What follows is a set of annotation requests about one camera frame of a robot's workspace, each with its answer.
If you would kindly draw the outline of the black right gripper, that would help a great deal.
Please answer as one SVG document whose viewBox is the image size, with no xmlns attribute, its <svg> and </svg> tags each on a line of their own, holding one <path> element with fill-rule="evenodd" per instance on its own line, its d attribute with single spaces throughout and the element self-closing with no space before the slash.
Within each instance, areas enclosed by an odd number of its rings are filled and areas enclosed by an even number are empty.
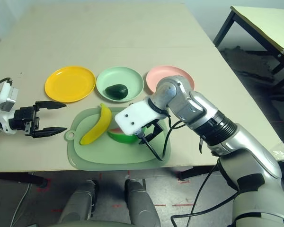
<svg viewBox="0 0 284 227">
<path fill-rule="evenodd" d="M 161 132 L 163 132 L 163 128 L 161 127 L 161 125 L 159 124 L 159 119 L 155 119 L 149 123 L 147 123 L 145 125 L 146 128 L 149 128 L 153 126 L 153 132 L 146 135 L 145 136 L 145 133 L 143 130 L 141 130 L 139 132 L 139 139 L 140 139 L 140 142 L 139 144 L 145 144 L 145 141 L 143 140 L 143 138 L 145 138 L 148 142 L 150 142 L 151 140 L 153 140 L 156 136 L 158 136 Z"/>
</svg>

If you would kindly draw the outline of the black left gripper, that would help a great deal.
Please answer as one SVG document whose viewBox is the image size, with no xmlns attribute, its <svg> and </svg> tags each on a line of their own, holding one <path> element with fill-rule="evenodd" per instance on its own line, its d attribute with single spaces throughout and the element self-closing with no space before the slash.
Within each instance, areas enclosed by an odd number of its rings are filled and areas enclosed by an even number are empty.
<svg viewBox="0 0 284 227">
<path fill-rule="evenodd" d="M 33 106 L 21 107 L 16 110 L 13 118 L 9 119 L 9 126 L 12 130 L 24 131 L 26 136 L 31 136 L 32 138 L 51 137 L 64 132 L 67 128 L 49 127 L 38 130 L 40 118 L 36 113 L 40 109 L 52 110 L 63 107 L 66 107 L 66 104 L 55 101 L 37 101 Z"/>
</svg>

